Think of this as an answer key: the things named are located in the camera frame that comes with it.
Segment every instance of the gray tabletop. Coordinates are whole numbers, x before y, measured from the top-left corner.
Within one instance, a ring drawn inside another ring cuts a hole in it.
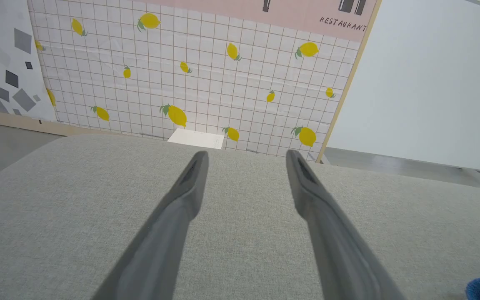
[[[0,172],[0,299],[86,299],[200,148],[61,138]],[[208,150],[175,299],[321,299],[282,157]],[[480,189],[310,164],[409,299],[480,277]]]

